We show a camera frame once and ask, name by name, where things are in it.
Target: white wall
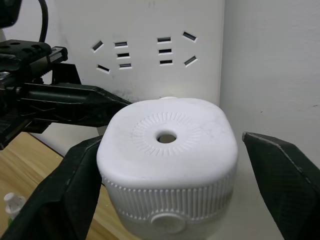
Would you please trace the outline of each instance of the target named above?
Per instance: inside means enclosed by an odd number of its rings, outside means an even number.
[[[241,136],[294,143],[320,167],[320,1],[226,0],[220,91],[239,144],[230,231],[221,239],[283,239]]]
[[[46,43],[50,46],[68,47],[63,29],[59,24],[54,0],[46,0],[49,11],[49,26]],[[23,0],[17,23],[5,28],[4,34],[7,40],[18,39],[26,41],[39,40],[42,25],[42,14],[38,0]],[[51,74],[44,77],[46,83],[51,82]],[[85,126],[72,126],[64,124],[51,124],[43,134],[35,134],[37,138],[65,155],[74,145],[83,140],[98,136],[96,128]]]

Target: small white bottle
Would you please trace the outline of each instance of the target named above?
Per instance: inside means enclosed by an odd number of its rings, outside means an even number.
[[[15,217],[20,213],[20,210],[26,203],[26,198],[23,196],[18,196],[13,192],[8,193],[4,196],[5,201],[5,212],[8,214],[8,226],[13,222]]]

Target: metal screw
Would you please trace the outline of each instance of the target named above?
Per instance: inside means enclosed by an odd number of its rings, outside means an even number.
[[[7,78],[10,75],[10,72],[7,71],[2,71],[0,72],[0,81],[4,80],[5,78]]]

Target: round button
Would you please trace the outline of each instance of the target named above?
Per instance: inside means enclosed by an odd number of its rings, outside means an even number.
[[[151,219],[151,225],[167,234],[177,234],[186,228],[186,221],[173,213],[161,213]]]

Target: white object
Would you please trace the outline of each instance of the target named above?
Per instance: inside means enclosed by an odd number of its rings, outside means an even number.
[[[194,98],[147,100],[120,110],[97,165],[123,225],[146,240],[211,235],[227,209],[237,143],[223,111]]]
[[[56,5],[82,84],[131,102],[173,96],[219,104],[224,0]]]
[[[8,193],[4,196],[5,201],[5,212],[8,214],[10,219],[15,219],[15,217],[20,213],[20,210],[26,203],[26,199],[23,196],[18,196],[13,192]]]

